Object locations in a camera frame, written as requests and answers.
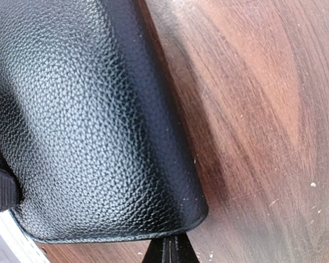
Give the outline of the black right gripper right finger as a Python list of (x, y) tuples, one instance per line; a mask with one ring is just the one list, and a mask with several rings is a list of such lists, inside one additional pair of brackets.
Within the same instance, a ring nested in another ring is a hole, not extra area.
[(186, 233), (170, 238), (171, 263), (199, 263)]

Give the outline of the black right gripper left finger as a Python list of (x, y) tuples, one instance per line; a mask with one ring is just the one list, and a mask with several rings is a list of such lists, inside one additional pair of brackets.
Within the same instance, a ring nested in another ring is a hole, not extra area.
[(142, 263), (170, 263), (169, 238), (152, 239)]

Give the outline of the black zip tool case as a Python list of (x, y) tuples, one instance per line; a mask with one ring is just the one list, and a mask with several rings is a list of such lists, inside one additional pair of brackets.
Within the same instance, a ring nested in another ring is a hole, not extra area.
[(197, 227), (208, 205), (137, 1), (0, 1), (0, 167), (40, 243)]

